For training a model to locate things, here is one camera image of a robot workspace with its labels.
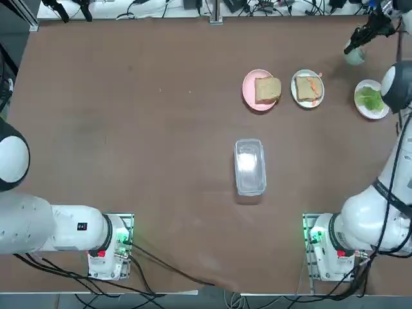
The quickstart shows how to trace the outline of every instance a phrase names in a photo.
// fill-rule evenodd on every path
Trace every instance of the floor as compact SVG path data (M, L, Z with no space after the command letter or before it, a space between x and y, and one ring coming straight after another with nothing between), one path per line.
M40 0L27 0L27 5L36 13ZM23 56L24 48L28 38L28 26L5 7L0 5L0 42L8 50L10 56L18 65ZM89 294L80 294L83 301L89 302L93 296ZM251 309L257 309L265 306L276 297L248 297L248 303ZM123 295L118 299L107 299L99 297L94 300L92 305L98 309L106 308L132 308L144 303L145 299L141 295L129 294ZM223 290L219 288L204 288L199 291L199 295L168 295L157 300L163 307L170 308L216 308L224 309ZM280 299L271 308L287 308L290 302ZM295 304L294 308L300 309L367 309L367 308L389 308L390 306L397 309L409 309L412 305L412 297L364 297L358 299L351 297L345 301L334 303L332 301L322 301L320 303ZM28 308L34 306L42 309L76 309L84 308L73 294L25 294L25 295L7 295L0 294L0 308ZM153 304L145 305L145 308L157 308Z

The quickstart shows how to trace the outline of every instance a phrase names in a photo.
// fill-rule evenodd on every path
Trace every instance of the pink plate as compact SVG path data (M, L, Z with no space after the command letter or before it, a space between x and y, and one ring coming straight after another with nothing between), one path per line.
M247 105L249 105L252 109L256 111L267 111L268 109L272 108L273 105L276 104L276 101L272 104L255 103L255 79L269 76L273 77L273 75L270 74L268 71L258 69L250 71L243 80L243 98L245 99Z

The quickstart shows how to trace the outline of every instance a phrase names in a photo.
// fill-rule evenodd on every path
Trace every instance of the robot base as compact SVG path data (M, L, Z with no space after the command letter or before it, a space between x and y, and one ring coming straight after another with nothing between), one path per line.
M342 256L333 247L329 237L332 214L303 214L303 230L312 292L313 280L340 281L352 270L355 255Z
M101 280L121 280L130 276L131 246L123 244L124 240L132 241L134 214L107 213L113 226L109 248L100 251L97 256L88 252L89 277Z

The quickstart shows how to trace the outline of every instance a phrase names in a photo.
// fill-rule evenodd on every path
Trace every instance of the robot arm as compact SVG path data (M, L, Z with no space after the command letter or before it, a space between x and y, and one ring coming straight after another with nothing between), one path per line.
M397 32L392 20L402 18L403 30L412 34L412 1L382 0L368 17L368 22L355 29L344 49L346 60L350 64L363 62L361 47L379 35L389 37Z
M394 113L412 108L412 61L401 61L390 67L382 80L381 95ZM412 219L412 124L408 117L379 177L366 190L349 198L341 213L321 214L317 218L311 238L322 280L340 281L353 268L356 250L375 250L378 246L394 168L388 220L379 250L401 247L397 254L412 252L409 231Z
M83 205L50 205L11 191L24 180L29 166L27 141L0 117L0 254L88 251L90 276L127 278L131 247L123 241L131 240L133 215L102 214Z

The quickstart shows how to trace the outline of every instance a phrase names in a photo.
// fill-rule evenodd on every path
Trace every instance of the carrot shred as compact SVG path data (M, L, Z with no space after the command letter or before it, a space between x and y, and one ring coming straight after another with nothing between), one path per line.
M316 95L319 95L319 92L318 92L318 90L316 89L315 82L314 82L313 78L307 77L307 79L308 79L308 81L310 82L310 87L311 87L311 89L314 91L314 93L316 93Z

